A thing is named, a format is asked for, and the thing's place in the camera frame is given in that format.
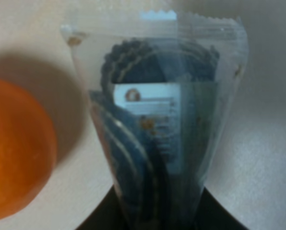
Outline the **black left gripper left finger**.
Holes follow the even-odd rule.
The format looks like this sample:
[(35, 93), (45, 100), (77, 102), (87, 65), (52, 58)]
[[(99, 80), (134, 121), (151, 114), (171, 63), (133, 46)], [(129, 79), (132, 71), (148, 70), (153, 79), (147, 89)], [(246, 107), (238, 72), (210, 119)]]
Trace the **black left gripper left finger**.
[(111, 187), (101, 203), (76, 228), (77, 230), (125, 230), (126, 220), (119, 205), (114, 187)]

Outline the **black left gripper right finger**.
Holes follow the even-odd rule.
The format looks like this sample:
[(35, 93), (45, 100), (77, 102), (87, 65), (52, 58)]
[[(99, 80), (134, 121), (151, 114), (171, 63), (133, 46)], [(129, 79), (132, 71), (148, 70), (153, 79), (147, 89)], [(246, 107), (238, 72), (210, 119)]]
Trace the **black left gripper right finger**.
[(197, 209), (194, 230), (247, 230), (204, 188)]

